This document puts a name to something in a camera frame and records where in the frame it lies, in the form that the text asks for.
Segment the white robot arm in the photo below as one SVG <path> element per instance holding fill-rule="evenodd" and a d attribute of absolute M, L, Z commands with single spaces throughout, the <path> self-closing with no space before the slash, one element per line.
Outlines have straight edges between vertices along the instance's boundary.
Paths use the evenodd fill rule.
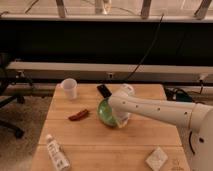
<path fill-rule="evenodd" d="M 193 131 L 197 134 L 193 171 L 213 171 L 213 106 L 137 98 L 129 84 L 121 85 L 109 97 L 108 104 L 120 127 L 132 113 Z"/>

